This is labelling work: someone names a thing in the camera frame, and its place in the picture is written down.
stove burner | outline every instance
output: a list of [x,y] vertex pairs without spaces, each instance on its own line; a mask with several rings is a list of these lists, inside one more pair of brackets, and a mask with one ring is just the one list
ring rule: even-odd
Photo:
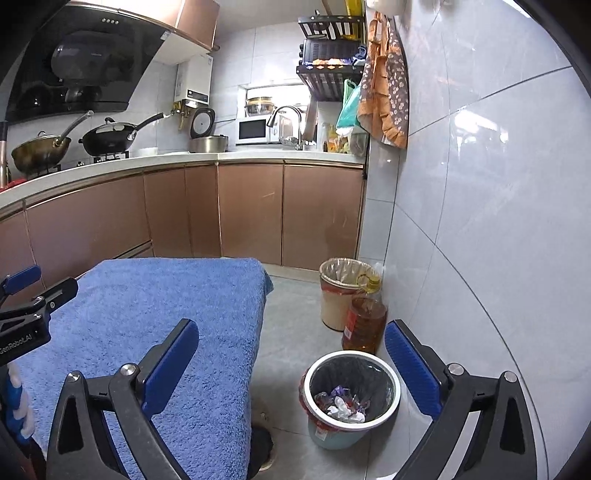
[[103,163],[105,161],[120,160],[120,155],[125,155],[125,158],[129,158],[129,150],[121,153],[107,154],[102,157],[94,157],[92,163]]
[[56,165],[55,167],[42,168],[27,175],[27,180],[38,179],[39,177],[44,177],[45,175],[49,175],[50,173],[55,173],[58,171],[61,171],[60,164]]

blue towel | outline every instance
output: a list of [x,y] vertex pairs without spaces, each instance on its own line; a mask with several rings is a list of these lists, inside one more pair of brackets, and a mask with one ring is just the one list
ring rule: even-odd
[[[109,260],[79,280],[77,297],[52,315],[52,340],[19,359],[37,431],[47,448],[68,372],[112,375],[139,362],[182,318],[199,327],[199,347],[155,427],[193,480],[243,480],[250,450],[248,386],[263,311],[273,285],[252,259]],[[115,446],[132,479],[142,475],[114,414]]]

blue gripper pad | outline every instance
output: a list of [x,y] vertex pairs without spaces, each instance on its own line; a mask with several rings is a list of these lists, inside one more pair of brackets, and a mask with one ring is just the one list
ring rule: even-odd
[[395,322],[386,325],[384,343],[418,409],[437,420],[442,408],[439,382]]
[[142,411],[148,418],[166,408],[198,345],[199,329],[189,322],[145,382]]
[[41,269],[37,265],[25,268],[19,273],[9,275],[4,279],[2,286],[6,295],[14,295],[15,293],[24,290],[29,285],[33,285],[36,281],[41,280]]

orange cloth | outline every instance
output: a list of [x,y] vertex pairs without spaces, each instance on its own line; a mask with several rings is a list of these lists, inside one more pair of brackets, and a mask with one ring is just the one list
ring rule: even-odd
[[372,137],[408,143],[408,79],[394,23],[376,12],[369,24],[369,53],[361,80],[357,118]]

pan handle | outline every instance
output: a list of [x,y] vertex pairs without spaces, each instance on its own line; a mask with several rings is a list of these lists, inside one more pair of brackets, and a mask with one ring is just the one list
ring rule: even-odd
[[54,142],[53,142],[53,146],[54,147],[59,147],[61,145],[61,143],[64,141],[64,139],[68,136],[68,134],[74,130],[78,125],[80,125],[84,120],[86,120],[87,118],[90,118],[91,116],[93,116],[95,113],[92,110],[88,110],[84,115],[82,115],[81,117],[77,118],[76,120],[74,120],[72,122],[72,124],[66,128],[66,130],[60,135],[60,138],[57,138]]
[[135,127],[135,131],[138,132],[138,131],[142,130],[143,127],[145,127],[149,124],[153,124],[154,122],[157,122],[158,120],[162,120],[165,117],[166,117],[166,115],[164,115],[163,113],[158,113],[157,115],[151,116],[147,120],[141,122],[137,127]]

